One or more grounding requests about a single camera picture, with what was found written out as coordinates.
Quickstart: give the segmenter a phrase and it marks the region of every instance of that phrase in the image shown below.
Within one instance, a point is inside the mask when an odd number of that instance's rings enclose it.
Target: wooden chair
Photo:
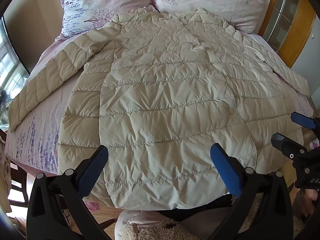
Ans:
[[[27,194],[27,172],[17,165],[18,169],[11,167],[11,180],[14,180],[21,184],[22,187],[17,187],[16,185],[11,184],[11,188],[22,192],[24,202],[9,200],[10,205],[19,206],[19,207],[28,207],[29,198]]]
[[[99,226],[104,230],[116,222],[117,222],[117,219],[109,219],[107,221],[100,223]]]

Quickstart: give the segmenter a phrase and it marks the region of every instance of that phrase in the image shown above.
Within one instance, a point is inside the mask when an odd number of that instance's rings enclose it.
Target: window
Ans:
[[[291,28],[299,0],[277,0],[263,39],[278,52]]]
[[[28,76],[13,50],[4,23],[0,19],[0,106],[20,93]]]

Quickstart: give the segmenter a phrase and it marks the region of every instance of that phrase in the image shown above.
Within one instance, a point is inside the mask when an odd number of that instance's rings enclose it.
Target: jacket button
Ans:
[[[230,107],[230,108],[228,109],[228,112],[229,112],[229,114],[234,114],[234,113],[235,113],[235,110]]]

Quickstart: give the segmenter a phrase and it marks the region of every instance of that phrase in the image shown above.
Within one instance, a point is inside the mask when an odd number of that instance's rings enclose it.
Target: pink bedsheet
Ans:
[[[277,55],[262,37],[256,34],[244,33],[244,35],[266,47],[269,52]],[[28,80],[34,78],[44,68],[50,58],[55,56],[76,37],[77,35],[52,44],[42,54]],[[81,71],[78,71],[77,74],[68,79],[46,100],[34,108],[13,133],[8,133],[5,152],[11,159],[41,171],[53,174],[58,173],[57,144],[60,121],[71,91],[80,74]],[[290,85],[287,84],[287,86],[290,89],[297,112],[312,116],[313,110],[308,103],[307,97],[298,93]]]

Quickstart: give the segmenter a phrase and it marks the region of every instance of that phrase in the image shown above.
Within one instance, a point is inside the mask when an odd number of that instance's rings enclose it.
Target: finger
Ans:
[[[301,207],[301,213],[302,215],[304,215],[305,217],[308,217],[308,212],[306,210],[306,208],[304,207],[304,205],[302,204],[302,207]]]
[[[303,196],[303,204],[302,205],[305,207],[307,213],[310,215],[312,215],[313,212],[315,211],[315,206],[314,206],[312,200],[310,198],[308,198],[306,195]]]
[[[306,189],[306,195],[308,198],[312,199],[313,201],[316,201],[318,198],[318,191],[315,189]]]

